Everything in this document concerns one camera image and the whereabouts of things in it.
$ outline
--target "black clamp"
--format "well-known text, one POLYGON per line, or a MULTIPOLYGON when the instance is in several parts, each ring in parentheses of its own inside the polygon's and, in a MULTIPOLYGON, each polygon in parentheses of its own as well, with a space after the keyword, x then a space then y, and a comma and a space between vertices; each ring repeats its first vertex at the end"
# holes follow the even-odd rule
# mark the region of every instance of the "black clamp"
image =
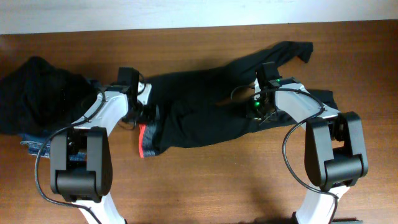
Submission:
POLYGON ((67 202, 78 199, 96 203, 107 195, 113 178, 106 128, 70 130, 55 136, 50 146, 50 185, 67 202), (86 150, 85 161, 69 156, 86 150))
POLYGON ((311 183, 322 191, 341 184, 354 186, 369 169, 359 116, 348 112, 308 120, 304 163, 311 183), (333 149, 332 139, 344 141, 344 146, 333 149))

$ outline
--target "crumpled black cloth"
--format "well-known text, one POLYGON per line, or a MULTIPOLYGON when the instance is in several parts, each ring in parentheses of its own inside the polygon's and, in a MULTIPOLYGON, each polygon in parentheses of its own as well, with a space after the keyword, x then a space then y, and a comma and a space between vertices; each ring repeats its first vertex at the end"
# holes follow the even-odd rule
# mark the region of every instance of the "crumpled black cloth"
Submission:
POLYGON ((0 133, 41 134, 69 125, 96 100, 86 79, 31 57, 0 80, 0 133))

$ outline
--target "cable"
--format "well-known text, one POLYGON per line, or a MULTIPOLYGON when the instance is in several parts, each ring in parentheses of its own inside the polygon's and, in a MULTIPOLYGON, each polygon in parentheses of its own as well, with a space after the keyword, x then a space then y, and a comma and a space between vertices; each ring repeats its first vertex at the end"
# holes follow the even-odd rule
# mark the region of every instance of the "cable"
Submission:
POLYGON ((320 105, 320 110, 319 110, 319 112, 317 112, 317 113, 313 114, 312 116, 309 116, 309 117, 305 118, 304 120, 298 122, 297 124, 295 124, 295 125, 287 132, 287 134, 285 135, 283 144, 282 144, 282 155, 283 155, 283 157, 284 157, 284 161, 285 161, 285 164, 286 164, 286 166, 287 166, 287 169, 289 170, 289 172, 292 174, 292 176, 294 177, 294 179, 295 179, 299 184, 301 184, 302 186, 304 186, 306 189, 311 190, 312 192, 315 192, 315 193, 318 193, 318 194, 330 195, 330 196, 333 197, 334 203, 335 203, 335 207, 333 208, 333 212, 332 212, 331 217, 330 217, 330 220, 329 220, 329 224, 331 224, 332 221, 333 221, 333 219, 334 219, 334 217, 335 217, 336 211, 337 211, 337 205, 338 205, 338 199, 339 199, 338 196, 335 195, 335 194, 333 194, 333 193, 331 193, 331 192, 322 192, 321 190, 318 190, 318 189, 316 189, 316 188, 313 188, 313 187, 309 186, 308 184, 304 183, 304 182, 296 175, 296 173, 293 171, 292 167, 291 167, 290 164, 289 164, 289 160, 287 159, 287 156, 286 156, 286 145, 287 145, 287 140, 289 139, 290 135, 294 132, 294 130, 296 130, 298 127, 300 127, 301 125, 303 125, 304 123, 306 123, 308 120, 310 120, 310 119, 312 119, 312 118, 316 118, 317 116, 321 115, 321 114, 325 111, 325 106, 324 106, 324 104, 323 104, 318 98, 316 98, 315 96, 313 96, 313 95, 311 95, 311 94, 309 94, 309 93, 307 93, 307 92, 304 92, 304 91, 302 91, 302 90, 295 90, 295 89, 290 89, 290 88, 279 88, 279 89, 262 90, 262 91, 260 91, 260 92, 258 92, 258 93, 255 93, 255 94, 251 95, 250 97, 252 98, 252 97, 254 97, 254 96, 258 95, 258 94, 261 94, 261 93, 272 93, 272 92, 276 92, 276 91, 292 91, 292 92, 300 93, 300 94, 309 96, 310 98, 314 99, 314 100, 320 105))
POLYGON ((230 96, 231 100, 233 100, 233 96, 234 96, 236 90, 238 90, 238 89, 240 89, 240 88, 251 88, 251 89, 254 89, 254 86, 252 86, 252 85, 241 85, 241 86, 236 87, 236 88, 235 88, 234 90, 232 90, 232 92, 231 92, 231 96, 230 96))
POLYGON ((58 134, 60 134, 60 133, 62 133, 62 132, 64 132, 64 131, 66 131, 66 130, 69 129, 69 128, 72 128, 72 127, 79 126, 79 125, 82 125, 82 124, 87 123, 89 120, 91 120, 92 118, 94 118, 94 116, 95 116, 98 112, 100 112, 100 109, 103 107, 103 105, 104 105, 105 102, 106 102, 106 97, 105 97, 104 91, 103 91, 103 90, 100 90, 100 92, 101 92, 101 94, 102 94, 102 101, 101 101, 101 104, 99 105, 99 107, 94 111, 94 113, 91 114, 88 118, 84 117, 85 119, 84 119, 83 121, 80 121, 80 122, 77 122, 77 123, 73 123, 73 124, 71 124, 71 125, 68 125, 67 127, 61 128, 61 129, 59 129, 58 131, 56 131, 56 132, 54 132, 53 134, 51 134, 51 135, 43 142, 43 145, 40 147, 40 149, 39 149, 39 151, 38 151, 38 153, 37 153, 36 162, 35 162, 35 182, 36 182, 36 187, 37 187, 37 190, 39 191, 40 196, 42 196, 42 198, 44 198, 44 200, 46 200, 46 201, 48 201, 48 202, 51 202, 51 203, 54 203, 54 204, 56 204, 56 205, 62 205, 62 206, 66 206, 66 207, 73 207, 73 208, 81 208, 81 209, 84 209, 84 210, 86 210, 86 211, 95 219, 96 222, 98 222, 98 224, 101 224, 100 220, 99 220, 99 219, 97 218, 97 216, 91 211, 91 209, 90 209, 89 207, 86 207, 86 206, 84 206, 84 205, 75 205, 75 204, 72 204, 72 203, 59 202, 59 201, 57 201, 57 200, 48 198, 48 197, 44 194, 42 188, 40 187, 40 182, 39 182, 39 171, 38 171, 38 169, 39 169, 39 162, 40 162, 40 157, 41 157, 41 154, 42 154, 42 152, 43 152, 43 149, 44 149, 45 145, 46 145, 54 136, 56 136, 56 135, 58 135, 58 134))
POLYGON ((142 82, 144 83, 144 88, 137 93, 137 96, 143 93, 145 88, 147 88, 147 80, 145 79, 144 75, 140 73, 139 76, 142 78, 142 82))

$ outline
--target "denim fabric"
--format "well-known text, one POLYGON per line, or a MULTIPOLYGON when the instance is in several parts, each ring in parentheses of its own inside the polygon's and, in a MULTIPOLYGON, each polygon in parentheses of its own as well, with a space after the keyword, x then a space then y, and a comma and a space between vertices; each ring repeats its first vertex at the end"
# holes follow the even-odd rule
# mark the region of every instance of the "denim fabric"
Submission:
MULTIPOLYGON (((43 145, 43 142, 47 139, 48 135, 43 135, 43 136, 33 136, 30 134, 21 134, 22 135, 22 141, 21 145, 27 145, 28 150, 27 152, 30 155, 37 156, 37 153, 39 152, 40 147, 43 145)), ((42 157, 44 158, 50 158, 50 145, 51 141, 49 141, 42 152, 42 157)), ((77 155, 70 155, 69 159, 71 161, 84 161, 85 160, 85 153, 79 152, 77 155)))

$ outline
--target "wood grain surface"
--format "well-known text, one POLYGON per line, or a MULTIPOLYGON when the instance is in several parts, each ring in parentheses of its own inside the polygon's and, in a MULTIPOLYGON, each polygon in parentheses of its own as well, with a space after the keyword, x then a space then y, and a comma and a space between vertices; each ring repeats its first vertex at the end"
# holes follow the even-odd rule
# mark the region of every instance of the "wood grain surface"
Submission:
MULTIPOLYGON (((307 88, 329 89, 341 111, 362 119, 369 173, 342 198, 336 217, 398 223, 398 21, 284 24, 166 30, 122 30, 0 35, 1 77, 32 55, 56 67, 116 80, 120 66, 145 76, 211 68, 282 40, 312 41, 308 64, 279 68, 307 88)), ((138 130, 115 128, 109 137, 111 193, 129 223, 249 223, 288 218, 306 190, 283 162, 289 127, 194 149, 170 148, 141 159, 138 130)), ((18 136, 0 136, 0 223, 84 223, 72 208, 45 202, 34 185, 34 156, 18 136)), ((294 133, 288 157, 301 178, 304 132, 294 133)), ((40 181, 51 197, 49 161, 40 181)))

